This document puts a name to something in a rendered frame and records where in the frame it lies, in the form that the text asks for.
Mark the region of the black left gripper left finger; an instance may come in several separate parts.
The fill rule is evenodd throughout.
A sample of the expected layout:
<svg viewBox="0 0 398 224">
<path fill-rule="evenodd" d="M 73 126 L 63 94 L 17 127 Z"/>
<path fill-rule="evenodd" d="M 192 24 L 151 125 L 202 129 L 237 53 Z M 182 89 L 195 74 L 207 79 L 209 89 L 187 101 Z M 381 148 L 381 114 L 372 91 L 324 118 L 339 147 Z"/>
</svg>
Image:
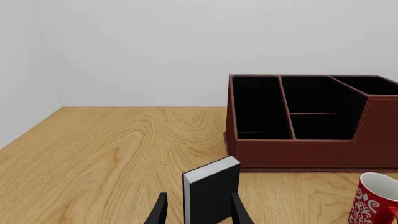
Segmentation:
<svg viewBox="0 0 398 224">
<path fill-rule="evenodd" d="M 159 197 L 144 224 L 165 224 L 167 209 L 167 193 L 162 192 L 159 194 Z"/>
</svg>

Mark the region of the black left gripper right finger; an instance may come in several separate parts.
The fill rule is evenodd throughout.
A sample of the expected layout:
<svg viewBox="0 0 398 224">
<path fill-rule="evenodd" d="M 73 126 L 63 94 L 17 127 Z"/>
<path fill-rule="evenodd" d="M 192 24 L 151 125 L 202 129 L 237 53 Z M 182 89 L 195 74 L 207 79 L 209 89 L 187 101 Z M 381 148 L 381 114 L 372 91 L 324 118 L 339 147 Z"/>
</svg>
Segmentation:
<svg viewBox="0 0 398 224">
<path fill-rule="evenodd" d="M 236 192 L 231 194 L 230 208 L 233 224 L 254 224 Z"/>
</svg>

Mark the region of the black book with white pages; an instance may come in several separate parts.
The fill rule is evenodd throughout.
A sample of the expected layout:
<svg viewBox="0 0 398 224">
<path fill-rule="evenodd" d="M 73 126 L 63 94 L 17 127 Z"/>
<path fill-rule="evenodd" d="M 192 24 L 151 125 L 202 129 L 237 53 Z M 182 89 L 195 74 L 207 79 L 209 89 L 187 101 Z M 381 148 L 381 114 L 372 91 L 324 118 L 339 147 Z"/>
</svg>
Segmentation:
<svg viewBox="0 0 398 224">
<path fill-rule="evenodd" d="M 184 224 L 217 224 L 231 216 L 241 163 L 228 156 L 182 174 Z"/>
</svg>

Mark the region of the red mug with white pattern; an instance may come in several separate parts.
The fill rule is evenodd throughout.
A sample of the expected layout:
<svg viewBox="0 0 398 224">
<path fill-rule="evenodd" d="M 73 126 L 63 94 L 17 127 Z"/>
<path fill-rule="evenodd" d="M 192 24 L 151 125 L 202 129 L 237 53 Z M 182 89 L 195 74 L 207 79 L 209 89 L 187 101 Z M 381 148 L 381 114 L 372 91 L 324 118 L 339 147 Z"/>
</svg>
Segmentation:
<svg viewBox="0 0 398 224">
<path fill-rule="evenodd" d="M 379 173 L 360 176 L 349 224 L 398 224 L 398 180 Z"/>
</svg>

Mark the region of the red-brown desk caddy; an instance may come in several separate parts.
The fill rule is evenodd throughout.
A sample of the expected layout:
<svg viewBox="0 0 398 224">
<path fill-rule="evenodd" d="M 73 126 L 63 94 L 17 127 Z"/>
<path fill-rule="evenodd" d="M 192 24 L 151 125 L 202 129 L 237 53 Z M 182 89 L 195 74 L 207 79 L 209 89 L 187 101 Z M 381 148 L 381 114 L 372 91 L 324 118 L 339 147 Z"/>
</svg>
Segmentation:
<svg viewBox="0 0 398 224">
<path fill-rule="evenodd" d="M 224 141 L 243 172 L 398 172 L 398 82 L 231 75 Z"/>
</svg>

